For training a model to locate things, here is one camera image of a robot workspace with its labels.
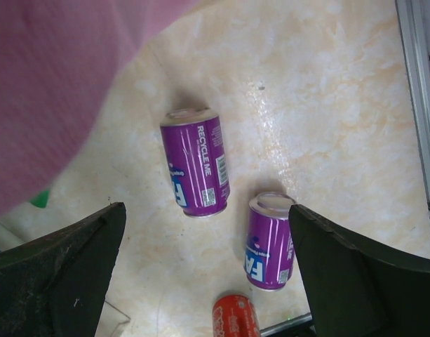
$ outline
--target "pink sleeve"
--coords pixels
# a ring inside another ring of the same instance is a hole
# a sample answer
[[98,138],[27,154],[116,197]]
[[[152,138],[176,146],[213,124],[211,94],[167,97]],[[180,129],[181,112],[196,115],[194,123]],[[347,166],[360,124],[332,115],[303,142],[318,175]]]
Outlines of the pink sleeve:
[[66,167],[119,68],[196,2],[0,1],[0,215]]

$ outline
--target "can lid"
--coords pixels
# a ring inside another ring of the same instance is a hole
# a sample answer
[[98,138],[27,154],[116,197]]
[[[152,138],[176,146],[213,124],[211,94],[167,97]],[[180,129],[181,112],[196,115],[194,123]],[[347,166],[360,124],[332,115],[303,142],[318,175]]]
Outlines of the can lid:
[[250,200],[249,207],[254,211],[276,219],[288,219],[288,212],[294,199],[280,192],[263,192]]
[[168,112],[160,126],[179,126],[208,121],[217,117],[218,114],[209,108],[198,110],[192,107]]

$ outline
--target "blue logo on can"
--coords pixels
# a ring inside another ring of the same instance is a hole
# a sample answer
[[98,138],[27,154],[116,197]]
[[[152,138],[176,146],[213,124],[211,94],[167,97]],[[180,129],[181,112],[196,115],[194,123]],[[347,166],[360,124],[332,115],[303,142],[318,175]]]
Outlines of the blue logo on can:
[[180,177],[185,177],[185,172],[180,168],[174,167],[171,163],[169,166],[171,182],[174,185],[175,201],[181,207],[188,207],[187,199],[185,198],[185,193],[182,188],[182,182],[179,179]]
[[255,281],[265,282],[264,264],[270,257],[269,253],[260,247],[258,237],[252,237],[246,245],[244,270]]

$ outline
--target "red can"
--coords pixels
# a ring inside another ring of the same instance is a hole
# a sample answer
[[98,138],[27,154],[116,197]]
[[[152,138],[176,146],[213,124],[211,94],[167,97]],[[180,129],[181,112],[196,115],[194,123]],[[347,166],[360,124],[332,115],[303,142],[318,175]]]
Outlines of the red can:
[[260,337],[257,315],[249,298],[233,294],[215,303],[213,337]]

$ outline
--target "green object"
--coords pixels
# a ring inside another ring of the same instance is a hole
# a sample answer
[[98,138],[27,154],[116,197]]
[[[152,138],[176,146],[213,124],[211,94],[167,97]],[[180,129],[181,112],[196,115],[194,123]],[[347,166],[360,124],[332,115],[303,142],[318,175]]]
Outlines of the green object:
[[49,190],[44,190],[38,193],[38,195],[32,198],[29,202],[35,207],[44,209],[48,204],[48,198],[49,198]]

